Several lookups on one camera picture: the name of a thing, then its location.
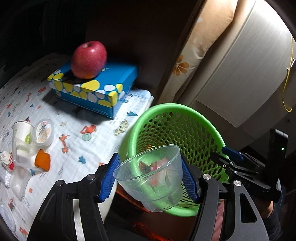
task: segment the white wooden panel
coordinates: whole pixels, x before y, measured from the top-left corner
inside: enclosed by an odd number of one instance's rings
[[[290,57],[289,30],[264,0],[257,0],[240,35],[197,100],[238,127],[282,83]]]

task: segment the printed label on lid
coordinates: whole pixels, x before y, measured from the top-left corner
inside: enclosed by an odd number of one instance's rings
[[[45,142],[52,132],[52,127],[48,121],[42,121],[36,129],[36,142]]]

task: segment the dark sleeve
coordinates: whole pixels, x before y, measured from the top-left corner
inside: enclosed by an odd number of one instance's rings
[[[279,223],[279,216],[275,210],[272,210],[271,215],[263,219],[263,223],[265,225],[268,237],[270,241],[280,241],[283,231],[281,230],[281,225]]]

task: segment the orange flower print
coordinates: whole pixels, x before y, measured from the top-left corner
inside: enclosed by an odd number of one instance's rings
[[[182,54],[180,54],[178,61],[173,69],[173,74],[175,74],[176,76],[180,75],[180,72],[182,72],[183,74],[187,73],[187,70],[189,68],[189,64],[186,62],[182,62],[184,56]]]

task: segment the hand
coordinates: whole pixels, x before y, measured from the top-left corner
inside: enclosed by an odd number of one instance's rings
[[[274,209],[274,203],[272,201],[263,200],[257,197],[253,198],[253,201],[263,219],[266,219],[271,215]]]

